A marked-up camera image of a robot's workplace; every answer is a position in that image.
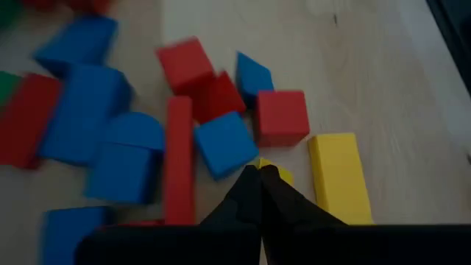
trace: light wood grain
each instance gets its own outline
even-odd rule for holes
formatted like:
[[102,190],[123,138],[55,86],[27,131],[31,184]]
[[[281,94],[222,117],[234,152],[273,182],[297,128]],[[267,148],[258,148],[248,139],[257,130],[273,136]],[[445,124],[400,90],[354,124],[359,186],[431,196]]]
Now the light wood grain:
[[[233,73],[240,50],[272,70],[276,89],[304,90],[311,135],[356,133],[378,224],[471,221],[470,97],[425,1],[121,0],[110,16],[120,33],[108,63],[134,87],[135,110],[165,124],[171,93],[154,48],[196,35],[218,70]],[[66,9],[26,12],[0,34],[0,70],[45,74],[29,55],[71,19]],[[314,201],[305,142],[261,155]],[[200,156],[196,170],[201,220],[240,171],[215,183]],[[35,263],[43,211],[104,204],[82,197],[85,175],[54,161],[38,172],[0,168],[1,241],[17,242],[2,261]],[[119,208],[123,222],[161,217],[160,203]]]

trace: blue cube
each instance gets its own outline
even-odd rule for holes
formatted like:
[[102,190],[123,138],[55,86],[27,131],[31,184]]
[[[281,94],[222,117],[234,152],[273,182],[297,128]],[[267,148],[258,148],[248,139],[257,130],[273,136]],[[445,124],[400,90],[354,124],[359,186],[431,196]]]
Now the blue cube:
[[201,125],[194,130],[194,137],[215,180],[227,177],[258,156],[258,148],[236,112]]
[[105,125],[127,112],[130,101],[131,88],[120,71],[101,66],[73,66],[40,146],[40,157],[87,166]]
[[42,230],[41,264],[74,265],[77,245],[96,228],[110,224],[108,207],[49,211]]
[[272,74],[265,66],[239,52],[235,80],[249,109],[255,108],[259,91],[273,91]]
[[76,19],[35,54],[35,60],[57,78],[75,63],[102,65],[106,59],[116,21],[96,15]]
[[106,127],[85,196],[125,203],[151,203],[165,148],[164,131],[151,116],[125,113]]

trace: toy pile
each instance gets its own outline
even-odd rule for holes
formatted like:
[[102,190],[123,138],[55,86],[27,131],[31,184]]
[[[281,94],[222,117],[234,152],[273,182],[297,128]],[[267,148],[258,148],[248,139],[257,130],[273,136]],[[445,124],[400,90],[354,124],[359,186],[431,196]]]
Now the toy pile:
[[[24,2],[49,8],[56,1]],[[108,5],[67,2],[85,13],[101,13]],[[302,91],[275,90],[270,70],[241,52],[234,83],[226,71],[214,71],[195,37],[156,51],[174,93],[166,126],[130,111],[131,85],[123,73],[104,65],[117,26],[112,19],[85,14],[39,48],[34,59],[55,78],[0,72],[1,165],[30,170],[41,159],[53,159],[85,166],[86,197],[131,204],[152,203],[162,168],[164,220],[135,225],[195,225],[194,146],[217,181],[256,158],[258,148],[294,146],[309,134]],[[255,140],[242,119],[247,111],[253,114]],[[270,163],[262,158],[258,167]],[[292,186],[291,174],[279,171]],[[319,187],[335,189],[336,183]],[[108,207],[46,213],[43,263],[70,264],[83,236],[113,223],[110,213]]]

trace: yellow block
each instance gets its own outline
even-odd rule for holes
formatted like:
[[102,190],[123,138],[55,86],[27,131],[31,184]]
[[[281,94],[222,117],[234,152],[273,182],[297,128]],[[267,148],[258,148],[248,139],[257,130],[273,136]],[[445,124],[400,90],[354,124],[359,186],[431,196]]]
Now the yellow block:
[[281,166],[277,166],[273,164],[270,160],[267,160],[265,158],[260,158],[260,160],[258,161],[257,169],[261,169],[262,167],[268,166],[268,165],[276,166],[278,168],[278,173],[280,173],[281,179],[285,180],[285,182],[288,183],[291,187],[293,186],[293,175],[291,174],[291,172],[289,172],[288,170],[284,169]]
[[318,135],[308,145],[317,205],[349,225],[373,224],[355,134]]

